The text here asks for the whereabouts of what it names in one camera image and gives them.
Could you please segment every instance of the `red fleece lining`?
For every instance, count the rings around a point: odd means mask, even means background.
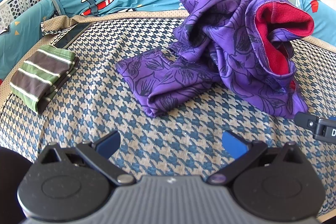
[[[273,73],[289,73],[288,62],[283,51],[277,50],[268,40],[268,34],[283,28],[299,36],[307,37],[314,30],[312,17],[288,3],[269,2],[259,7],[256,12],[255,25],[264,44],[269,68]]]

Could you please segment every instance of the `black clip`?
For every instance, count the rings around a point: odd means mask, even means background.
[[[336,119],[334,117],[326,119],[298,112],[294,117],[294,122],[299,127],[311,130],[315,140],[336,144]]]

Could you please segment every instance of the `houndstooth fabric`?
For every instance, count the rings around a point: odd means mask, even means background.
[[[267,115],[223,85],[189,100],[168,114],[149,118],[115,71],[123,58],[159,47],[175,39],[172,30],[183,19],[118,19],[95,22],[69,50],[80,58],[77,73],[42,115],[10,95],[0,113],[0,144],[29,160],[50,141],[73,146],[94,141],[116,128],[121,147],[111,161],[137,178],[141,175],[199,174],[207,177],[233,159],[221,146],[222,132],[231,130],[269,146],[296,141],[325,185],[327,198],[321,214],[335,206],[336,146],[312,138],[293,120]],[[310,112],[336,116],[336,54],[307,42],[292,42],[298,68],[296,79]]]

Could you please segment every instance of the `white logo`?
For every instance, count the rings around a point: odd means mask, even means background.
[[[177,180],[174,179],[174,178],[169,178],[167,179],[167,182],[170,183],[170,184],[173,184],[174,182],[176,182]]]

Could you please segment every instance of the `white stripe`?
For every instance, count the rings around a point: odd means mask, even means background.
[[[35,79],[40,80],[40,81],[43,82],[43,83],[49,84],[50,86],[52,86],[52,84],[53,84],[53,83],[50,82],[49,80],[45,80],[45,79],[43,79],[43,78],[41,78],[41,77],[39,77],[39,76],[37,76],[37,75],[35,75],[35,74],[33,74],[33,73],[29,73],[29,72],[23,70],[22,68],[18,68],[17,70],[20,71],[20,72],[22,72],[23,74],[25,74],[25,75],[31,77],[31,78],[35,78]]]
[[[38,68],[39,70],[44,71],[45,73],[48,73],[48,74],[50,74],[50,75],[57,76],[58,78],[61,77],[61,75],[60,75],[59,73],[53,73],[53,72],[51,72],[51,71],[49,71],[49,70],[46,70],[46,69],[40,67],[39,65],[34,64],[34,63],[31,62],[31,61],[26,60],[24,63],[29,64],[29,65],[32,65],[32,66],[34,66],[35,68]]]
[[[16,89],[17,91],[21,92],[23,95],[29,97],[30,99],[32,99],[35,102],[38,102],[39,99],[37,97],[35,97],[34,95],[28,93],[27,91],[23,90],[22,88],[19,88],[18,86],[14,85],[12,82],[9,83],[14,89]]]
[[[67,59],[65,59],[65,58],[61,58],[61,57],[59,57],[59,56],[57,56],[57,55],[55,55],[55,54],[48,53],[48,52],[46,52],[46,51],[44,51],[44,50],[42,50],[42,49],[38,49],[37,51],[38,51],[38,52],[42,52],[42,53],[44,53],[45,55],[51,56],[52,58],[58,59],[58,60],[60,60],[60,61],[62,61],[62,62],[65,62],[65,63],[68,63],[68,64],[71,64],[71,63],[72,63],[71,61],[69,61],[69,60],[67,60]]]

